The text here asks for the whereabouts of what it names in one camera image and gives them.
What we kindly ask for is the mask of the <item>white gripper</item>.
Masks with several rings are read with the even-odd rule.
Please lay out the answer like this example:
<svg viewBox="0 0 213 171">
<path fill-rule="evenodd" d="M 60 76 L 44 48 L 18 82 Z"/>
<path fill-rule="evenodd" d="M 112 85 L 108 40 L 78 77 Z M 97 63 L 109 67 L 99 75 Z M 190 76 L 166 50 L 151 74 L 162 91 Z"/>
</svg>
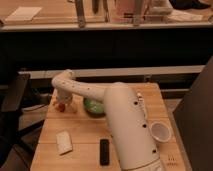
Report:
<svg viewBox="0 0 213 171">
<path fill-rule="evenodd" d="M 62 91 L 62 90 L 58 90 L 56 99 L 57 100 L 51 101 L 52 106 L 54 106 L 54 107 L 58 106 L 58 103 L 62 103 L 62 104 L 68 104 L 69 103 L 69 107 L 70 107 L 71 112 L 77 112 L 78 111 L 77 103 L 75 101 L 72 101 L 73 96 L 72 96 L 71 93 L 66 92 L 66 91 Z"/>
</svg>

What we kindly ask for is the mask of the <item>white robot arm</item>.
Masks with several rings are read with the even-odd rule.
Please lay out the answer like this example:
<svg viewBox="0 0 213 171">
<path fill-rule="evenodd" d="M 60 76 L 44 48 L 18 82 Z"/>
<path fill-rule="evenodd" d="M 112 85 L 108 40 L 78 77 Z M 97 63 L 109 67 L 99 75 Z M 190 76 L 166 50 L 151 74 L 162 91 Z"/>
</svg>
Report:
<svg viewBox="0 0 213 171">
<path fill-rule="evenodd" d="M 123 82 L 79 82 L 73 75 L 64 70 L 52 79 L 57 100 L 65 103 L 74 93 L 103 104 L 121 170 L 166 171 L 135 90 Z"/>
</svg>

